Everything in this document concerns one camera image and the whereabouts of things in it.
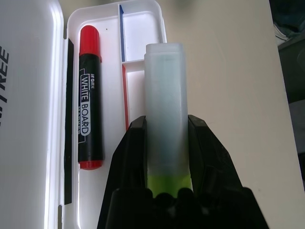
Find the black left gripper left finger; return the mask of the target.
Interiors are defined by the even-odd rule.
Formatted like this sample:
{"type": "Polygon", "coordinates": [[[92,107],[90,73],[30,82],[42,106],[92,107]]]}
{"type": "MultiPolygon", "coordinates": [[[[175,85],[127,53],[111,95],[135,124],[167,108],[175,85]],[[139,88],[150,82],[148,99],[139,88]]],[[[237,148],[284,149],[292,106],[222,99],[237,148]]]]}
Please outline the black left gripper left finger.
{"type": "Polygon", "coordinates": [[[147,187],[146,119],[131,122],[112,155],[97,228],[106,228],[112,193],[121,188],[147,187]]]}

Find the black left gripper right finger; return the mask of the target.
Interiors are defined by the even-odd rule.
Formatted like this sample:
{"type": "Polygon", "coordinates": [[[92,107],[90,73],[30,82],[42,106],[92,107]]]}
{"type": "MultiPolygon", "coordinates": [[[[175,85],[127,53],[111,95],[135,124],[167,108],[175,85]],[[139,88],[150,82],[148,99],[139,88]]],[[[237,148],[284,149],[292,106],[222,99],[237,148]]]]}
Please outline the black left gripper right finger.
{"type": "Polygon", "coordinates": [[[188,116],[189,168],[193,191],[242,188],[233,161],[206,122],[188,116]]]}

